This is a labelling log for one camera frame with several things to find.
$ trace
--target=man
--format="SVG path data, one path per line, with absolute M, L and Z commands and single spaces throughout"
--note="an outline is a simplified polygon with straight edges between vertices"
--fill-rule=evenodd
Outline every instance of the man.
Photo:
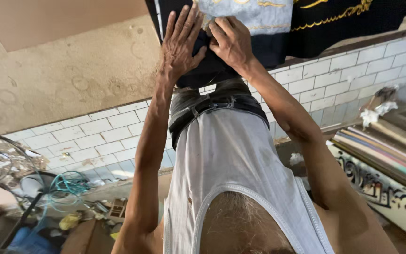
M 259 103 L 240 79 L 172 102 L 176 150 L 161 223 L 158 180 L 168 112 L 177 79 L 202 24 L 198 8 L 171 12 L 163 59 L 136 153 L 125 222 L 112 250 L 122 253 L 397 253 L 373 212 L 350 187 L 306 110 L 252 54 L 250 33 L 235 17 L 210 24 L 209 48 L 264 98 L 280 127 L 302 147 L 313 201 L 280 162 Z

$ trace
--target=man's right hand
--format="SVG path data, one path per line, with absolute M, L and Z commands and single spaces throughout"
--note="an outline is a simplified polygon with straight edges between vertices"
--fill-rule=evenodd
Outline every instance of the man's right hand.
M 257 61 L 252 53 L 250 31 L 236 17 L 220 17 L 209 24 L 214 36 L 209 48 L 240 75 Z

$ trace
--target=black belt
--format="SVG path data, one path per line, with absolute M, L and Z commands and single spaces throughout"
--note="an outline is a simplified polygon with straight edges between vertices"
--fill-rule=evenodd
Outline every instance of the black belt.
M 224 98 L 210 98 L 200 102 L 199 104 L 194 106 L 195 110 L 189 110 L 176 119 L 169 127 L 170 134 L 172 136 L 172 147 L 176 150 L 176 144 L 178 141 L 178 137 L 181 134 L 186 126 L 192 122 L 195 118 L 197 118 L 201 113 L 207 110 L 216 110 L 221 108 L 235 108 L 243 111 L 247 111 L 256 115 L 259 115 L 263 118 L 263 120 L 267 124 L 267 128 L 270 129 L 269 122 L 267 120 L 266 113 L 262 110 L 261 106 L 258 107 L 252 106 L 251 102 L 248 103 L 245 98 L 235 98 L 234 102 L 227 102 L 227 97 Z

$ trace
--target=white tank top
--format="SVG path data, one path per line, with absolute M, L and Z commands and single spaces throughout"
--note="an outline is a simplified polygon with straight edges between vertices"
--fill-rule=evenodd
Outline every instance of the white tank top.
M 206 210 L 226 191 L 262 205 L 297 253 L 333 253 L 301 179 L 281 163 L 266 123 L 228 108 L 203 113 L 178 139 L 164 207 L 164 253 L 198 254 Z

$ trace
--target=white tiled wall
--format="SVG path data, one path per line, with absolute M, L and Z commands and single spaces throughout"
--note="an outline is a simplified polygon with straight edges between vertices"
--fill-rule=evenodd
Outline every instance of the white tiled wall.
M 351 119 L 361 101 L 384 86 L 406 86 L 406 38 L 279 68 L 269 73 L 310 112 L 320 126 Z M 216 85 L 200 88 L 204 95 Z M 271 123 L 273 138 L 285 136 L 251 85 Z M 76 170 L 94 183 L 133 176 L 134 155 L 150 100 L 4 135 L 48 157 L 48 171 Z M 167 136 L 162 167 L 175 152 Z

